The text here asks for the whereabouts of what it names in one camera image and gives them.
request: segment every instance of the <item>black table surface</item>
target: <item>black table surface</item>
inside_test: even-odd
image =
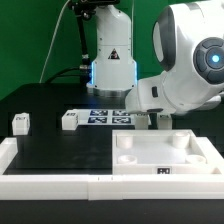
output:
[[[12,137],[12,120],[29,113],[28,136],[5,175],[111,174],[112,130],[133,126],[79,126],[61,130],[68,109],[125,109],[124,98],[89,95],[76,84],[29,84],[0,101],[0,136]],[[173,128],[192,129],[224,152],[224,105],[173,116]],[[0,201],[0,223],[224,223],[224,200]]]

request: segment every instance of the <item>warning triangle sticker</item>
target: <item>warning triangle sticker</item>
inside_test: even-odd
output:
[[[114,48],[113,51],[111,52],[110,56],[108,59],[113,59],[113,60],[120,60],[120,57],[116,51],[116,49]]]

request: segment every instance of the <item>black cable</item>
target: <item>black cable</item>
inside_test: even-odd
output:
[[[73,67],[73,68],[66,68],[61,70],[60,72],[57,72],[55,75],[53,75],[51,78],[49,78],[45,83],[51,83],[54,79],[58,77],[65,77],[65,76],[81,76],[81,75],[63,75],[66,72],[74,71],[74,70],[79,70],[78,67]]]
[[[82,64],[90,65],[91,61],[90,61],[88,49],[87,49],[86,35],[85,35],[85,29],[83,24],[83,19],[85,19],[85,17],[83,16],[83,13],[85,12],[86,15],[90,16],[89,18],[91,18],[91,15],[95,14],[94,9],[96,8],[96,6],[90,6],[89,4],[82,5],[79,2],[73,3],[71,1],[68,4],[68,7],[71,10],[73,10],[76,15],[76,20],[77,20],[78,29],[79,29],[81,50],[82,50]]]

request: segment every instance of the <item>white plastic casing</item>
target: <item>white plastic casing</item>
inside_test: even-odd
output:
[[[136,62],[131,55],[131,20],[109,5],[97,8],[97,58],[92,63],[88,88],[126,91],[136,85]],[[111,59],[115,50],[119,59]]]
[[[123,145],[125,141],[129,145],[126,148],[118,144],[123,135],[123,130],[113,131],[114,175],[171,174],[178,180],[177,174],[222,173],[222,156],[207,138],[198,138],[191,130],[126,130],[126,136],[132,136],[131,144],[129,138],[122,138]]]
[[[163,113],[184,114],[200,107],[211,109],[221,102],[218,95],[224,88],[224,83],[212,85],[202,78],[194,67],[193,55],[203,40],[211,37],[223,39],[223,1],[193,4],[199,10],[191,10],[186,4],[170,6],[175,22],[175,64],[159,76],[139,80],[137,87],[126,98],[127,112],[162,109]],[[161,35],[163,34],[157,23],[153,39],[159,61],[164,58]],[[157,97],[152,95],[152,87],[157,88]]]
[[[30,115],[16,114],[12,121],[13,135],[27,135],[30,129]]]

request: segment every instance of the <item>blue light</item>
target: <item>blue light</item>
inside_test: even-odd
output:
[[[89,84],[91,84],[91,85],[93,85],[93,79],[94,79],[94,72],[93,72],[93,69],[94,69],[94,67],[93,67],[93,62],[92,62],[92,64],[91,64],[91,80],[89,81]]]
[[[138,68],[137,63],[135,62],[135,85],[138,83]]]
[[[212,61],[213,61],[213,62],[217,63],[217,62],[219,62],[219,60],[220,60],[220,58],[219,58],[218,55],[214,55],[214,56],[212,56]]]

